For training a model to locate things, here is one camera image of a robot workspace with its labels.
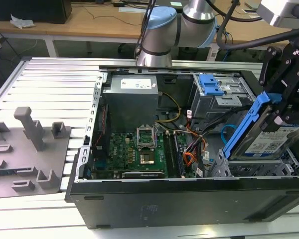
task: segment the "gray plastic peg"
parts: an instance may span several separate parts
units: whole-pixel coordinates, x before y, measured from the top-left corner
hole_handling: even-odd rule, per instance
[[[32,141],[34,147],[37,151],[42,151],[44,148],[44,142],[42,140],[42,134],[39,129],[36,128],[35,123],[31,118],[31,108],[30,107],[18,107],[14,112],[14,118],[21,121],[26,135]]]

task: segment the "hard drive label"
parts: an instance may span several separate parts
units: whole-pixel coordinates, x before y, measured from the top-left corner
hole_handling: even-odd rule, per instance
[[[288,139],[288,135],[299,127],[280,127],[276,132],[261,132],[246,150],[245,154],[253,157],[268,156],[275,153]]]

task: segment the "blue plastic latch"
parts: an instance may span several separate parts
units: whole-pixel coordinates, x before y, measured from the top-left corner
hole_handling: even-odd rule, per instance
[[[260,117],[260,109],[268,102],[273,104],[277,104],[282,100],[281,94],[267,94],[266,92],[262,92],[257,96],[255,102],[249,109],[243,121],[240,123],[233,136],[230,138],[228,143],[225,145],[223,150],[226,158],[231,156],[232,150],[235,145],[239,142],[240,138],[243,137],[244,133],[248,130],[249,126],[256,122]]]
[[[223,96],[225,93],[219,87],[218,81],[212,74],[199,74],[199,81],[207,96]]]

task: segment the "black hose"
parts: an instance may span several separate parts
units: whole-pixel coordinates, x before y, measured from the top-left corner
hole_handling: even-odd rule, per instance
[[[216,7],[211,0],[206,0],[206,2],[219,14],[222,16],[226,16],[226,13],[224,13],[222,10],[220,10],[218,7]],[[254,21],[260,21],[262,20],[261,17],[255,17],[255,18],[238,18],[230,15],[230,20],[238,21],[238,22],[254,22]]]
[[[239,0],[234,0],[232,6],[230,7],[227,15],[225,16],[225,19],[223,23],[221,24],[218,33],[217,33],[217,45],[220,47],[220,49],[223,50],[241,50],[241,49],[248,49],[263,45],[272,44],[279,41],[285,41],[289,40],[295,37],[299,37],[299,29],[291,30],[288,32],[280,33],[273,36],[267,36],[260,39],[244,42],[244,43],[238,43],[238,44],[226,44],[222,41],[222,32],[224,31],[230,16],[233,14],[235,7],[237,5]]]

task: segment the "white table frame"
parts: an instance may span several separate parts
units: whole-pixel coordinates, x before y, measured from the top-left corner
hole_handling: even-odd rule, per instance
[[[55,46],[55,40],[85,41],[87,52],[91,52],[90,42],[114,42],[114,43],[136,43],[137,42],[137,39],[135,38],[124,38],[124,37],[71,36],[71,35],[49,35],[49,34],[5,33],[5,32],[2,32],[2,34],[6,38],[44,40],[50,57],[59,57],[57,48]],[[209,47],[210,49],[206,61],[215,61],[217,54],[219,52],[219,47],[216,43],[211,43]],[[261,46],[254,49],[266,50],[267,46]]]

